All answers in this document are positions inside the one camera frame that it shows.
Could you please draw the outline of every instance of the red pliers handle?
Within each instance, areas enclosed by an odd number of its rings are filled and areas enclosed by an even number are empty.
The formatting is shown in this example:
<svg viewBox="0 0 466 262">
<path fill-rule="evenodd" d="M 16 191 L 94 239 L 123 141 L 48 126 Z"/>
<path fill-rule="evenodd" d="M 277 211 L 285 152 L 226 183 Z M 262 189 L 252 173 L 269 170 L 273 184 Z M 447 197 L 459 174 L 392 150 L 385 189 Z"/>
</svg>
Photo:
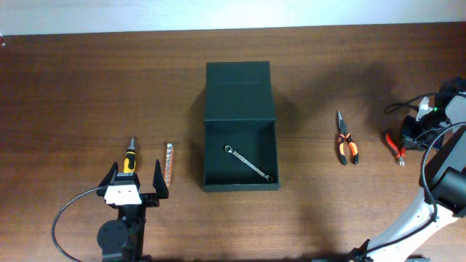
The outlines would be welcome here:
<svg viewBox="0 0 466 262">
<path fill-rule="evenodd" d="M 388 148 L 391 150 L 393 156 L 396 158 L 398 164 L 402 167 L 405 166 L 405 148 L 398 148 L 392 139 L 392 135 L 389 130 L 384 131 L 384 141 L 387 144 Z"/>
</svg>

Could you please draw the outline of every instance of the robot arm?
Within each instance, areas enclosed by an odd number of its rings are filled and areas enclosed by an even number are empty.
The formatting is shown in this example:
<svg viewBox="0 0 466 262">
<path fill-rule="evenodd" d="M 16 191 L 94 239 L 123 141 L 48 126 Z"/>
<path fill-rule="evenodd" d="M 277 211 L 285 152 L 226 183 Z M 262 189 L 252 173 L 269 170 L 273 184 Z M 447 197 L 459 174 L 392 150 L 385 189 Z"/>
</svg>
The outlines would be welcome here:
<svg viewBox="0 0 466 262">
<path fill-rule="evenodd" d="M 366 255 L 367 261 L 403 262 L 444 226 L 466 215 L 466 127 L 460 128 L 426 166 L 426 180 L 438 204 L 436 220 L 414 235 Z M 368 250 L 390 243 L 425 225 L 433 204 L 419 190 L 411 206 L 384 233 L 368 243 Z"/>
<path fill-rule="evenodd" d="M 104 223 L 97 234 L 102 262 L 152 261 L 150 255 L 143 255 L 146 208 L 159 207 L 159 200 L 168 198 L 159 160 L 155 164 L 152 182 L 156 193 L 141 194 L 139 185 L 138 175 L 134 172 L 118 173 L 117 163 L 100 182 L 99 188 L 102 189 L 97 191 L 97 195 L 118 209 L 118 218 Z"/>
</svg>

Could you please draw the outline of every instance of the open box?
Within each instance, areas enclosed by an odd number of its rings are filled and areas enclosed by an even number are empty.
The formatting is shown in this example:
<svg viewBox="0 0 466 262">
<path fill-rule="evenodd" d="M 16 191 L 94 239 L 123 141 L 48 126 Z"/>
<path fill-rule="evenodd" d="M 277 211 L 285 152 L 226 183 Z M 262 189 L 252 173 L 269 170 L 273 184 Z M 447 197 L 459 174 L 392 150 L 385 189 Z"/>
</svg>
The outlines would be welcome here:
<svg viewBox="0 0 466 262">
<path fill-rule="evenodd" d="M 278 190 L 276 120 L 269 62 L 208 63 L 204 190 Z M 273 181 L 226 152 L 225 146 Z"/>
</svg>

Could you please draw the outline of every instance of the socket bit strip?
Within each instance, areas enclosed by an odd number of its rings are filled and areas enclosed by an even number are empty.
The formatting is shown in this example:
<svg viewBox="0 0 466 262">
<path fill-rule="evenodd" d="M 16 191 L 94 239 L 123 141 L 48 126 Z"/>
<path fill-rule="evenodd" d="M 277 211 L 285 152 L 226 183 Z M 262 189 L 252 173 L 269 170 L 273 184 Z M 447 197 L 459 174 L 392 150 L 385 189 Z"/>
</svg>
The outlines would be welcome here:
<svg viewBox="0 0 466 262">
<path fill-rule="evenodd" d="M 257 168 L 255 165 L 251 164 L 246 158 L 244 158 L 242 155 L 238 154 L 238 152 L 234 151 L 231 146 L 225 146 L 225 151 L 233 154 L 235 157 L 237 157 L 241 162 L 245 163 L 247 166 L 249 166 L 252 170 L 256 171 L 261 177 L 267 179 L 267 181 L 272 182 L 274 180 L 273 177 L 270 175 L 266 175 L 264 172 L 260 171 L 259 168 Z"/>
<path fill-rule="evenodd" d="M 173 165 L 173 144 L 167 143 L 167 158 L 165 159 L 165 185 L 170 186 L 172 180 L 172 165 Z"/>
</svg>

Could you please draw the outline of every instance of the orange pliers handle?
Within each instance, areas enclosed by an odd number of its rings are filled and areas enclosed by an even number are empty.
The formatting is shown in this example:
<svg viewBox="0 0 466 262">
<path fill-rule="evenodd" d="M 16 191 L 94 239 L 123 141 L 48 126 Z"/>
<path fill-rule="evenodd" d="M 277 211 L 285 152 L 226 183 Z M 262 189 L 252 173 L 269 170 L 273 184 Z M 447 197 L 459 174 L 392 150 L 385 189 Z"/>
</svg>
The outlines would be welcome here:
<svg viewBox="0 0 466 262">
<path fill-rule="evenodd" d="M 384 140 L 385 142 L 387 143 L 388 145 L 388 148 L 391 150 L 393 156 L 396 158 L 396 160 L 398 161 L 398 164 L 400 166 L 404 166 L 405 165 L 405 148 L 402 147 L 402 148 L 398 148 L 395 144 L 395 142 L 393 141 L 392 139 L 392 136 L 390 134 L 390 131 L 389 130 L 385 130 L 384 131 Z"/>
<path fill-rule="evenodd" d="M 343 144 L 345 141 L 348 142 L 348 145 L 351 148 L 352 163 L 358 164 L 359 163 L 358 147 L 356 146 L 355 141 L 352 139 L 351 134 L 348 134 L 345 136 L 344 134 L 340 133 L 338 136 L 337 142 L 338 142 L 338 147 L 339 147 L 340 162 L 344 165 L 348 164 L 346 157 L 344 157 Z"/>
</svg>

